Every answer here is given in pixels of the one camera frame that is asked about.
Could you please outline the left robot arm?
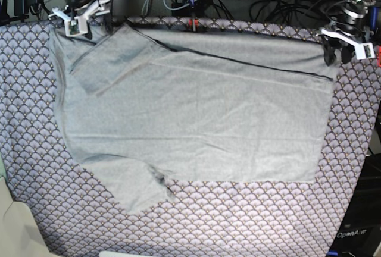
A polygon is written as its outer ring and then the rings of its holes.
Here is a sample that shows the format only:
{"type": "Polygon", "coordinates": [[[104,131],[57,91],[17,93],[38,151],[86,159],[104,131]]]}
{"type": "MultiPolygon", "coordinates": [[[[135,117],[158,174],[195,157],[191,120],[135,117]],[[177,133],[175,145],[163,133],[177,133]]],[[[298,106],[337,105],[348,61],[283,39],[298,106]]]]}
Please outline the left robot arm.
{"type": "Polygon", "coordinates": [[[374,46],[380,42],[380,0],[340,0],[323,10],[329,24],[320,28],[324,61],[330,66],[336,62],[336,51],[341,52],[341,63],[353,58],[358,61],[377,58],[374,46]]]}

